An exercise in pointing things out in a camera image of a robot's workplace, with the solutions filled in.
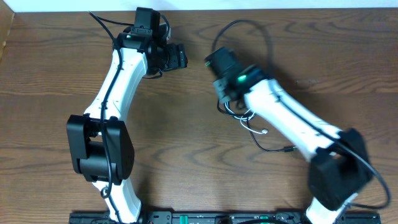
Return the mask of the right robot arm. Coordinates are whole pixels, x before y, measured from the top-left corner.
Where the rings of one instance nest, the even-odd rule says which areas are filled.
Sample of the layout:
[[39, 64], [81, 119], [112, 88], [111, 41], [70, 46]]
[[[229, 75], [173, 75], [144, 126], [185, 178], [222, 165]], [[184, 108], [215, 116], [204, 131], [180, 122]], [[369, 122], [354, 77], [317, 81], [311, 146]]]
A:
[[372, 179], [363, 137], [351, 128], [333, 126], [292, 98], [270, 70], [245, 67], [222, 47], [205, 58], [216, 76], [221, 102], [244, 100], [248, 109], [279, 130], [309, 163], [313, 200], [305, 212], [310, 223], [334, 223]]

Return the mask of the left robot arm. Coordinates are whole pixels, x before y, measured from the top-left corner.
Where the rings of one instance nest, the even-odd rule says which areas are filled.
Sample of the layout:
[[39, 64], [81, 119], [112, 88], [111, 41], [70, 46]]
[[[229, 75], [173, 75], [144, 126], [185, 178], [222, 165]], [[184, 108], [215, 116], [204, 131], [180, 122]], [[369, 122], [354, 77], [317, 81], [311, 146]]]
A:
[[71, 115], [67, 137], [73, 170], [100, 192], [108, 211], [74, 212], [70, 223], [144, 223], [141, 201], [130, 175], [134, 147], [126, 119], [140, 81], [187, 67], [182, 44], [168, 43], [171, 27], [166, 17], [138, 7], [135, 21], [111, 36], [113, 57], [108, 74], [82, 115]]

